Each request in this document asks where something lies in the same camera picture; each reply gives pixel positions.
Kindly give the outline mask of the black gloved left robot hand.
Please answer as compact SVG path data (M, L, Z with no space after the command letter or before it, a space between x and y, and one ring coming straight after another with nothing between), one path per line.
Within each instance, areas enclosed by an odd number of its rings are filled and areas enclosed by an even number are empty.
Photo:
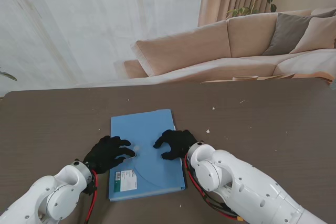
M136 156L136 153L128 146L131 146L131 143L128 140L120 139L119 136L104 136L94 145L82 162L96 174L104 174L123 163L126 156Z

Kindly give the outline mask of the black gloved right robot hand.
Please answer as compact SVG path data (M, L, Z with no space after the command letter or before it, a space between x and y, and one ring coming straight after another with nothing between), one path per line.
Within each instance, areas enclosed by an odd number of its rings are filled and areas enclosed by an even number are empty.
M183 130L183 131L166 130L156 140L153 147L155 149L158 149L164 143L168 144L171 150L169 152L161 154L161 157L165 160L172 161L176 158L184 158L188 150L195 143L197 143L197 140L189 130Z

